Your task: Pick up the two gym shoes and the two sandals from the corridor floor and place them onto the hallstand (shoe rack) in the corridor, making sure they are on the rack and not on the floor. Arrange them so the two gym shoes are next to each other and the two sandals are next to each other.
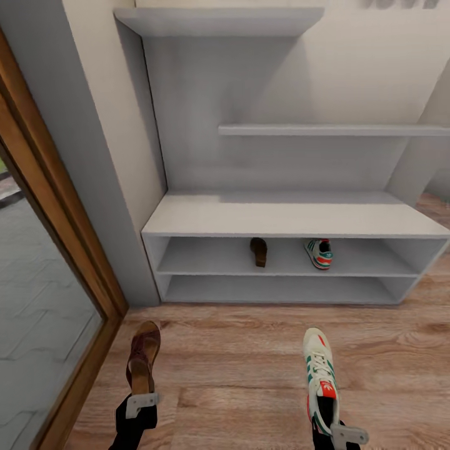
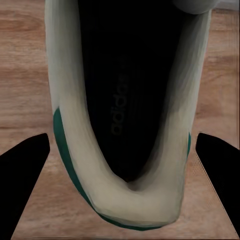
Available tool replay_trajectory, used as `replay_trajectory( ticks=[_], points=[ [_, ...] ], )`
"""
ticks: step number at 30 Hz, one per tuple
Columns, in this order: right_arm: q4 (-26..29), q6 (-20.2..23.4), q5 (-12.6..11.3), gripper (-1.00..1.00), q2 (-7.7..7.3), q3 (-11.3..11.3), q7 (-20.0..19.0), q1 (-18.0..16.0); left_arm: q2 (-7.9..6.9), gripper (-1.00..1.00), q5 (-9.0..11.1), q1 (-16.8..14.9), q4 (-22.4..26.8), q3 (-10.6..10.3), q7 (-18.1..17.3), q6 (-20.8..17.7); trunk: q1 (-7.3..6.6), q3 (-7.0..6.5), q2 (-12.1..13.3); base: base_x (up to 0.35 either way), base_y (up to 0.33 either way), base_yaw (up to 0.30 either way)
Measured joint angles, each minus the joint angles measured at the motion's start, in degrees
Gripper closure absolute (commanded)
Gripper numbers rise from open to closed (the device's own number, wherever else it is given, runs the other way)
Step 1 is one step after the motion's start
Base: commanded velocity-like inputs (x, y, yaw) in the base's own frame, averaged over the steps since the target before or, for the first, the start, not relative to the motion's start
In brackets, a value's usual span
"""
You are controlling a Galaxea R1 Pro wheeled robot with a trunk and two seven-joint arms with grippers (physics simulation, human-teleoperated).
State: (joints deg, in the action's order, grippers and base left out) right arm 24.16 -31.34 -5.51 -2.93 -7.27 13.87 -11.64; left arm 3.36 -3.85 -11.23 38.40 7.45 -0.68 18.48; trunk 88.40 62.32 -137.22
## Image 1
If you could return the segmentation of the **gym shoe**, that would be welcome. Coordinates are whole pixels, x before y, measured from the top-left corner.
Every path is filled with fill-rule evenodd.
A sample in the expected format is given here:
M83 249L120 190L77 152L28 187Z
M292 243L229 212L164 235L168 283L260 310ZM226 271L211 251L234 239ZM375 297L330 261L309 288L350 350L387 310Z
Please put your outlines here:
M332 437L331 424L340 424L339 398L334 378L333 354L326 335L317 327L309 327L303 338L307 362L307 413L320 433Z
M333 253L331 241L326 238L307 237L304 248L309 254L312 263L319 269L329 269Z

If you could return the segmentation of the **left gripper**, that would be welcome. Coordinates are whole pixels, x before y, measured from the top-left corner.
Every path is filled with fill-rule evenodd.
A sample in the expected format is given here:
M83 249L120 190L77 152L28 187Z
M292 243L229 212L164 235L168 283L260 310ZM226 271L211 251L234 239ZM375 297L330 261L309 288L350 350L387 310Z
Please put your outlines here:
M135 436L135 440L139 445L141 436L145 429L153 429L158 423L157 406L143 407L135 418L126 419L126 404L128 399L132 396L130 394L116 409L116 431L117 436L123 434L131 434Z

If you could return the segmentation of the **sandal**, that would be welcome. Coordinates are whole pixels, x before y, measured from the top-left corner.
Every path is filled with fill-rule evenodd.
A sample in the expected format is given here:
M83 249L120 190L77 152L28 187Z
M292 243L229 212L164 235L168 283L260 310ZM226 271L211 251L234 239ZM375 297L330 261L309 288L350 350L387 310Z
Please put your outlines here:
M155 322L144 322L132 339L126 378L132 396L154 392L153 364L161 346L161 335Z
M264 268L266 266L267 244L263 239L254 237L251 239L251 251L256 253L256 266Z

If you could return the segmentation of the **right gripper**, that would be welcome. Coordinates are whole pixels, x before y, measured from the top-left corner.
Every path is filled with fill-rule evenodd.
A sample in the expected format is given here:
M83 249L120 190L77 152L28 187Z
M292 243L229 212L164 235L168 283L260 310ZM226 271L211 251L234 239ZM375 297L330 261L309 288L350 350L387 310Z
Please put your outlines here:
M331 437L321 433L315 422L312 427L312 436L315 444L315 450L334 450ZM346 446L347 450L361 450L358 443L347 442Z

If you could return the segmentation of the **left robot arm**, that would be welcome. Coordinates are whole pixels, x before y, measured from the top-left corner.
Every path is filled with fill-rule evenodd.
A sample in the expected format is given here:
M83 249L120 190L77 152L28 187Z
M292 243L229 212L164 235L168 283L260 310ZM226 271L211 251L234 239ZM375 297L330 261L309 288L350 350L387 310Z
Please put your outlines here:
M156 405L161 399L161 392L130 394L116 409L118 434L109 450L136 450L144 430L158 423Z

